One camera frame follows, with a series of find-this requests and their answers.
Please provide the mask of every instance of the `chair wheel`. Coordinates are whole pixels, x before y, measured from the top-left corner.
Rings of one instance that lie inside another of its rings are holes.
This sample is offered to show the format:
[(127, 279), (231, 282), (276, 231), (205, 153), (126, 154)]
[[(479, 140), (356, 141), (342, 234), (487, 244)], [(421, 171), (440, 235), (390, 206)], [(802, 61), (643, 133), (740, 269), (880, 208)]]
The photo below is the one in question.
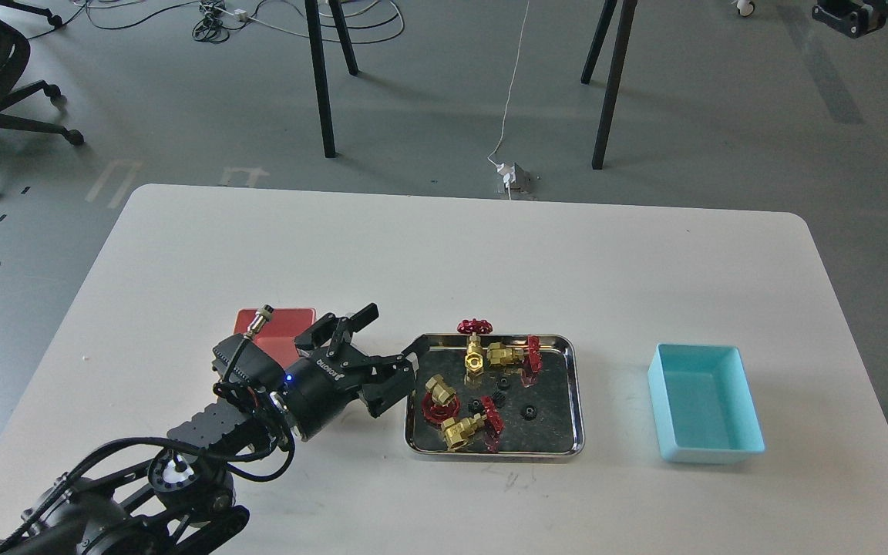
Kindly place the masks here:
[(755, 3), (753, 3), (752, 0), (750, 0), (748, 4), (739, 3), (739, 14), (742, 15), (742, 17), (747, 18), (750, 15), (753, 15), (754, 11)]
[(67, 133), (64, 133), (64, 138), (74, 146), (81, 146), (84, 144), (84, 136), (82, 136), (81, 131), (78, 131), (77, 129), (71, 129), (70, 131), (67, 131)]

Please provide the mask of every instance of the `table leg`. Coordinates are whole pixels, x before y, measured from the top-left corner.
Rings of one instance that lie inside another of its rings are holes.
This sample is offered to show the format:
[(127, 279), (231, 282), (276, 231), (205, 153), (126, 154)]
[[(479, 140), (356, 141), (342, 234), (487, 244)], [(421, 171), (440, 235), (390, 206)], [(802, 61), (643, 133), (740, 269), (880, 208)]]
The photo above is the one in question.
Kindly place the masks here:
[(591, 168), (601, 170), (605, 162), (605, 149), (609, 144), (609, 130), (612, 129), (612, 116), (616, 112), (616, 98), (619, 96), (619, 85), (623, 80), (623, 66), (626, 64), (628, 36), (632, 31), (632, 18), (638, 0), (623, 0), (623, 9), (619, 15), (619, 34), (616, 35), (616, 47), (612, 52), (612, 68), (609, 70), (609, 83), (605, 88), (605, 102), (602, 104), (602, 117), (598, 122), (598, 136), (595, 137), (595, 154), (591, 158)]
[(328, 3), (331, 6), (331, 15), (335, 16), (335, 28), (338, 28), (338, 41), (341, 42), (341, 51), (345, 53), (345, 63), (348, 63), (348, 73), (358, 75), (358, 63), (355, 62), (355, 50), (352, 49), (352, 38), (348, 36), (348, 23), (345, 22), (345, 8), (341, 1), (334, 0)]
[(612, 14), (616, 12), (617, 0), (605, 0), (602, 6), (602, 16), (598, 18), (598, 27), (595, 28), (595, 38), (591, 39), (591, 49), (588, 49), (588, 60), (585, 60), (584, 71), (581, 73), (581, 83), (587, 85), (591, 82), (591, 74), (595, 71), (595, 63), (598, 62), (598, 54), (602, 52), (605, 43), (605, 35), (609, 32), (609, 24), (612, 22)]
[(314, 63), (314, 87), (318, 94), (318, 111), (321, 113), (321, 139), (324, 140), (325, 158), (334, 158), (335, 130), (331, 124), (331, 98), (328, 97), (328, 70), (324, 64), (324, 41), (321, 37), (321, 15), (318, 0), (304, 0), (307, 12), (307, 35), (311, 43), (311, 61)]

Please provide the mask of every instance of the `gray floor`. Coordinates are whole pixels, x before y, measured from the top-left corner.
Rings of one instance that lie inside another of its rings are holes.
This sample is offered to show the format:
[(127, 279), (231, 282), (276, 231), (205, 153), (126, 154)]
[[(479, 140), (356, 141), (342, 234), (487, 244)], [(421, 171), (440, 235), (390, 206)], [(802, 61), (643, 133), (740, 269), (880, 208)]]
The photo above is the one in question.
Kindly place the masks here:
[[(34, 41), (28, 76), (59, 84), (66, 103), (38, 96), (12, 113), (76, 127), (88, 143), (0, 131), (0, 432), (124, 197), (142, 183), (246, 187), (256, 175), (256, 187), (275, 189), (496, 196), (486, 154), (525, 1), (401, 3), (405, 34), (357, 47), (359, 77), (328, 45), (335, 160), (321, 155), (303, 39), (256, 25), (201, 45), (188, 6), (119, 32), (82, 15)], [(126, 24), (169, 4), (94, 17)], [(722, 0), (645, 2), (606, 169), (596, 172), (607, 55), (592, 86), (578, 76), (600, 4), (533, 0), (497, 158), (540, 176), (538, 200), (799, 214), (888, 419), (888, 26), (852, 41), (809, 20), (812, 0), (761, 0), (748, 20)], [(0, 15), (28, 35), (47, 29), (34, 15)], [(261, 18), (304, 28), (275, 1)]]

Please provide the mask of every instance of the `robotic arm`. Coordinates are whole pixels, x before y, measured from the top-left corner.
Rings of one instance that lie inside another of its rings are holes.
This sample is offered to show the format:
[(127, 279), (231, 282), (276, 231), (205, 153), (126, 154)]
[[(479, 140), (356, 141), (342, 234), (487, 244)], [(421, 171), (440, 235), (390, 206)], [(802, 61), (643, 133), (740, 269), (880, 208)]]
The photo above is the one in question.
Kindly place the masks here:
[[(246, 333), (213, 348), (218, 400), (166, 438), (127, 438), (92, 451), (40, 496), (24, 523), (0, 542), (0, 555), (204, 555), (235, 537), (249, 521), (236, 505), (233, 475), (256, 482), (281, 476), (294, 453), (294, 431), (310, 439), (359, 399), (373, 418), (415, 389), (421, 337), (398, 355), (369, 356), (352, 336), (379, 317), (370, 304), (350, 317), (328, 313), (296, 337), (298, 361), (282, 368), (251, 340), (271, 318), (264, 306)], [(151, 460), (98, 479), (84, 474), (116, 451), (158, 446)], [(244, 449), (247, 454), (238, 454)], [(233, 463), (286, 452), (281, 468), (254, 475)], [(141, 482), (123, 501), (116, 489)], [(156, 514), (134, 514), (152, 498)]]
[(858, 39), (886, 24), (888, 0), (864, 0), (863, 4), (852, 0), (818, 0), (811, 14), (835, 31)]

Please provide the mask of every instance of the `metal tray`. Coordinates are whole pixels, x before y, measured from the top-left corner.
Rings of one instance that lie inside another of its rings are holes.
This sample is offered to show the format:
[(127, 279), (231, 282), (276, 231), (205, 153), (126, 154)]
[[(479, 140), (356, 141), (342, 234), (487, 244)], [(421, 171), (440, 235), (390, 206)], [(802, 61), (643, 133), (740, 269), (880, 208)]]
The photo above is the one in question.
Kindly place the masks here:
[[(531, 387), (524, 387), (518, 375), (509, 376), (511, 386), (504, 391), (506, 402), (499, 414), (505, 429), (498, 445), (489, 449), (484, 433), (457, 451), (449, 451), (439, 429), (423, 418), (419, 403), (426, 393), (423, 384), (431, 376), (441, 375), (444, 382), (458, 392), (461, 401), (459, 418), (469, 414), (468, 401), (498, 391), (496, 380), (503, 375), (487, 369), (482, 385), (476, 389), (465, 386), (465, 351), (468, 336), (461, 334), (426, 335), (430, 350), (420, 356), (416, 370), (417, 389), (406, 402), (405, 437), (410, 449), (424, 456), (442, 458), (505, 458), (531, 459), (573, 456), (584, 446), (581, 404), (577, 394), (577, 370), (574, 368), (574, 347), (560, 336), (540, 335), (540, 359), (543, 369)], [(525, 348), (526, 335), (483, 335), (482, 345), (501, 341), (504, 345)], [(536, 407), (536, 418), (521, 416), (522, 407)]]

